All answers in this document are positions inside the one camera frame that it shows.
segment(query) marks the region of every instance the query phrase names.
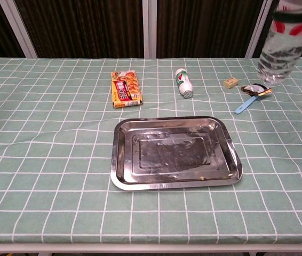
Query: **small bottle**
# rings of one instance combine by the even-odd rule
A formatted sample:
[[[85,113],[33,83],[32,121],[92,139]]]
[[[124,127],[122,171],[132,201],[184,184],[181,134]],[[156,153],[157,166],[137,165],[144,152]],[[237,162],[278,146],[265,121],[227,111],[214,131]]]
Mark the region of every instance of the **small bottle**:
[[[193,96],[193,85],[189,81],[188,72],[183,68],[179,68],[175,76],[179,92],[184,98],[191,98]]]

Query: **candy wrapper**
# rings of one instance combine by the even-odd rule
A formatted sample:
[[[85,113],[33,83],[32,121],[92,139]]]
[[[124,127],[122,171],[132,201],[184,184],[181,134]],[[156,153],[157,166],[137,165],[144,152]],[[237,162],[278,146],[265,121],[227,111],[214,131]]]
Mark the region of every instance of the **candy wrapper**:
[[[255,96],[255,95],[261,96],[261,95],[272,92],[271,88],[268,88],[262,84],[256,84],[256,83],[249,84],[247,86],[243,86],[243,87],[241,87],[241,90],[251,96]]]
[[[112,72],[112,103],[114,108],[142,104],[136,71]]]

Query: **orange snack box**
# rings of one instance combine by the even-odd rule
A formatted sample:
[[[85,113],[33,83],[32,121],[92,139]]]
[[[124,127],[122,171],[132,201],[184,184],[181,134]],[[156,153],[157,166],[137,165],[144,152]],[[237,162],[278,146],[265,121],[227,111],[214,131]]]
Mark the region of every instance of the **orange snack box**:
[[[112,72],[112,103],[114,108],[142,104],[136,71]]]

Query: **metal tray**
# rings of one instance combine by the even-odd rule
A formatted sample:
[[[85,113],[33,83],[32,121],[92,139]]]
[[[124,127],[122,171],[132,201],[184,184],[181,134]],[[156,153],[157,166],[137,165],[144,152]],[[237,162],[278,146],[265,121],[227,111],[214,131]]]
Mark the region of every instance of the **metal tray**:
[[[127,119],[114,130],[111,179],[124,190],[230,185],[242,165],[213,117]]]

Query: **plastic spoon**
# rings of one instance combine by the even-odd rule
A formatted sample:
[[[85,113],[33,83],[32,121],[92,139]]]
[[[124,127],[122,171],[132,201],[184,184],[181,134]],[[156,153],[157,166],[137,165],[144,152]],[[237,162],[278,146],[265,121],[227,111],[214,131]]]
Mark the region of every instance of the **plastic spoon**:
[[[258,96],[252,96],[250,99],[245,101],[241,106],[239,106],[237,109],[234,110],[235,114],[241,114],[244,112],[245,109],[247,109],[250,105],[252,105],[253,102],[255,102],[258,99]]]

